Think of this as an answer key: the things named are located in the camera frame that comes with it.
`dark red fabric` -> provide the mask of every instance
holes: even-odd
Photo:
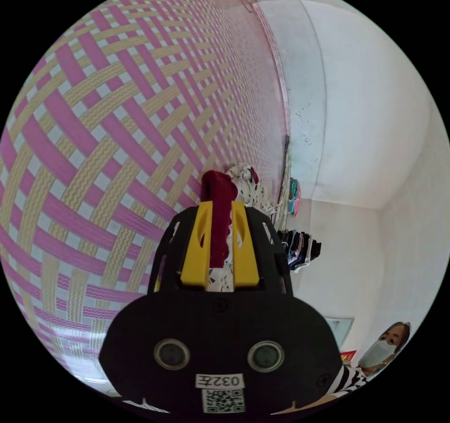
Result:
[[[226,238],[231,225],[231,202],[238,196],[238,188],[224,173],[209,170],[202,176],[201,201],[212,201],[210,268],[224,266],[228,256]]]
[[[255,184],[259,183],[259,178],[258,175],[255,172],[255,169],[253,167],[250,167],[250,171],[252,172],[253,175],[253,181],[255,182]]]

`qr code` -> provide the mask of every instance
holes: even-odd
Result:
[[[243,389],[203,389],[203,411],[206,414],[232,414],[244,412]]]

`face mask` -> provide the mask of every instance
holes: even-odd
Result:
[[[361,367],[375,367],[394,354],[395,345],[389,345],[385,340],[377,340],[362,356],[359,361]]]

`screw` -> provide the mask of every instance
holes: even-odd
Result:
[[[228,307],[228,303],[224,298],[217,298],[212,302],[212,309],[214,312],[225,312]]]
[[[317,380],[317,387],[324,387],[327,384],[329,379],[330,379],[330,375],[329,374],[322,375]]]

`striped shirt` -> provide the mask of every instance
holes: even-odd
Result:
[[[360,367],[349,367],[342,365],[336,378],[331,384],[327,395],[333,395],[336,398],[346,395],[359,389],[367,383],[367,378]]]

